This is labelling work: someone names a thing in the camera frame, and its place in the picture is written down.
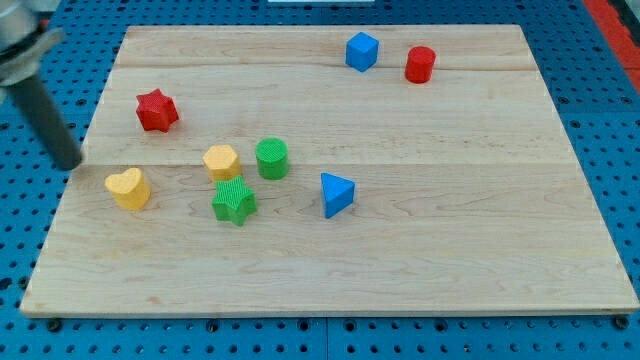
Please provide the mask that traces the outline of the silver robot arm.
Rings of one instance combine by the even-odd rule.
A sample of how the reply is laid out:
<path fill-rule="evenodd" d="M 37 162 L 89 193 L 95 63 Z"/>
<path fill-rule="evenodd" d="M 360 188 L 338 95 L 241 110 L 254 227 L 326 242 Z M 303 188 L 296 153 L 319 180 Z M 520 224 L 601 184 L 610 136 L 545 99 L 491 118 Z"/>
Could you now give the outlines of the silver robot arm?
<path fill-rule="evenodd" d="M 6 88 L 34 75 L 39 59 L 64 39 L 49 28 L 60 0 L 1 0 L 1 102 Z"/>

